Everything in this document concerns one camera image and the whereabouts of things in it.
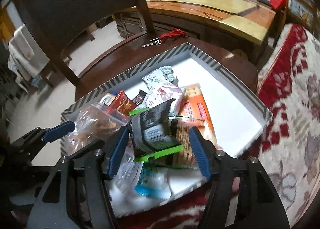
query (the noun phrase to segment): black snack package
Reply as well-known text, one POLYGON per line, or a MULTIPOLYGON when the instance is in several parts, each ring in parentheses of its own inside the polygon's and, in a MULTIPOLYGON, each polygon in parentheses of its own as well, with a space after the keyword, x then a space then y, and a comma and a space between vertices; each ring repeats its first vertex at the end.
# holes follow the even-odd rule
POLYGON ((132 117, 128 128, 135 149, 153 153, 180 145, 175 136, 171 134, 168 121, 173 101, 172 98, 132 117))
POLYGON ((147 95, 147 93, 140 89, 139 93, 137 94, 137 96, 135 98, 133 98, 132 101, 136 104, 136 106, 138 106, 139 104, 141 104, 143 102, 143 99, 146 97, 146 95, 147 95))

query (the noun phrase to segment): wooden chair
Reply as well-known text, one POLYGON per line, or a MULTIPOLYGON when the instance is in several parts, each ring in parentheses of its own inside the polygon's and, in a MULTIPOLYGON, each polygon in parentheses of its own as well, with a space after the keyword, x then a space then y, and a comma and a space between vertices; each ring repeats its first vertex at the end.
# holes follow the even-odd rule
POLYGON ((289 8, 288 4, 289 4, 289 0, 286 0, 286 5, 285 5, 285 9, 283 12, 283 17, 280 20, 280 24, 277 30, 277 34, 276 34, 276 38, 275 41, 273 43, 273 47, 276 47, 276 44, 278 42, 278 39, 280 37, 281 31, 287 22, 290 23, 297 23, 300 24, 302 26, 304 26, 307 30, 309 30, 311 33, 315 33, 318 32, 319 30, 319 17, 317 15, 317 6, 314 3, 313 0, 291 0, 291 8, 293 6, 293 3, 299 3, 301 5, 301 8, 305 8, 307 11, 310 12, 310 14, 312 15, 312 19, 308 18, 308 12, 305 12, 304 15, 302 16, 298 16, 296 15, 292 9, 289 8))
POLYGON ((19 15, 48 58, 75 86, 80 79, 63 62, 61 51, 98 20, 137 6, 143 30, 154 33, 145 0, 13 0, 19 15))

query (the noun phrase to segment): floral blanket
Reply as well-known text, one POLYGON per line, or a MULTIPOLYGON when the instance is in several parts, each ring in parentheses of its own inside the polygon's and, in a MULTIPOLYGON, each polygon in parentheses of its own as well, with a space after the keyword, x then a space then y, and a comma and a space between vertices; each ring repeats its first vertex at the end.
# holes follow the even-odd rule
MULTIPOLYGON (((285 26, 259 73, 258 96, 273 121, 246 153, 269 174, 292 227, 320 188, 320 43, 300 25, 285 26)), ((162 207, 119 219, 121 228, 196 228, 208 184, 162 207)))

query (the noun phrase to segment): red snack package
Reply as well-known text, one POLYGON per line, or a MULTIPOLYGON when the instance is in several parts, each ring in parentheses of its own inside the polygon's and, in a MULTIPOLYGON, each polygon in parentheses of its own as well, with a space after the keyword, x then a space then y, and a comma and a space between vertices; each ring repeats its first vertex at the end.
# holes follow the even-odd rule
POLYGON ((183 88, 186 90, 182 98, 179 115, 204 119, 204 126, 198 127, 198 129, 205 140, 211 141, 217 147, 217 138, 200 85, 194 84, 183 88))
POLYGON ((136 108, 137 105, 127 97, 123 90, 121 90, 110 104, 110 107, 125 115, 129 115, 129 111, 136 108))

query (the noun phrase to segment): metal screw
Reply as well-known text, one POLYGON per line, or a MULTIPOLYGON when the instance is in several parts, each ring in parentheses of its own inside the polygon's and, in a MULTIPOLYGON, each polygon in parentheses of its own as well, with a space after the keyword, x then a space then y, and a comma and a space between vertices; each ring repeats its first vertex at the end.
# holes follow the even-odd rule
POLYGON ((103 154, 103 150, 102 149, 98 149, 94 151, 94 155, 96 156, 100 156, 101 154, 103 154))
POLYGON ((68 156, 63 156, 61 159, 61 162, 65 163, 65 162, 67 162, 67 160, 68 160, 68 156))
POLYGON ((226 153, 224 152, 224 151, 222 151, 222 150, 217 150, 217 155, 218 156, 220 156, 220 157, 222 157, 222 156, 224 156, 226 153))
POLYGON ((259 162, 259 160, 256 157, 250 157, 250 161, 252 163, 258 163, 259 162))

